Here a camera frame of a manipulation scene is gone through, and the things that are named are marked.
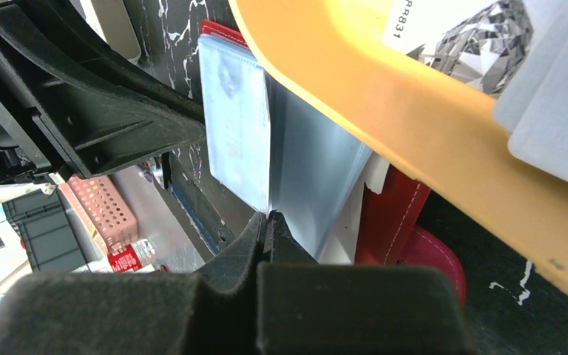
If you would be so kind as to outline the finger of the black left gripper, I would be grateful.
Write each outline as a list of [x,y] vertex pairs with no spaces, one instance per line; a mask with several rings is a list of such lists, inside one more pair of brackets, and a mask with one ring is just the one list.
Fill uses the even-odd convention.
[[87,25],[69,1],[20,1],[29,19],[72,60],[114,85],[165,104],[181,115],[203,123],[201,105],[174,91],[131,64]]

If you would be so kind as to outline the stack of silver cards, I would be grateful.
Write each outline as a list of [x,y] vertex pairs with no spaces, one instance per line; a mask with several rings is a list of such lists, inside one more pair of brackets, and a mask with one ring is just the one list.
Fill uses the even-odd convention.
[[568,1],[524,6],[534,33],[493,117],[513,157],[568,182]]

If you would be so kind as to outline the red card holder wallet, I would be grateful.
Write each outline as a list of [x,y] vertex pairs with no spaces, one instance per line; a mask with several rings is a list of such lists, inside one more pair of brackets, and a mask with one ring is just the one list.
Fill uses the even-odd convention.
[[432,266],[465,300],[459,259],[416,223],[428,186],[278,83],[236,30],[204,20],[198,49],[216,180],[256,211],[283,213],[320,263]]

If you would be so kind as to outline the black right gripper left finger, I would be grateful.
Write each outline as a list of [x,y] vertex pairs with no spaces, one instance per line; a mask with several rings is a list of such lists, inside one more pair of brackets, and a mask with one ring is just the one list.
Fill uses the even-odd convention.
[[255,354],[267,219],[191,273],[34,273],[0,302],[0,354]]

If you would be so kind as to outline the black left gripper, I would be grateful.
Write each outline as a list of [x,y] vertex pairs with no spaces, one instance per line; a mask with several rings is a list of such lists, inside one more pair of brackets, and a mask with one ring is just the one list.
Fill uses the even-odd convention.
[[0,185],[108,175],[204,138],[204,122],[99,78],[0,4]]

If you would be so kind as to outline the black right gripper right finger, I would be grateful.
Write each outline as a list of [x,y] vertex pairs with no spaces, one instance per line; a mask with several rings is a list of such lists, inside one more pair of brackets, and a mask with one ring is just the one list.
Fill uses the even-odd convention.
[[268,217],[257,265],[261,354],[475,354],[458,295],[424,266],[321,265]]

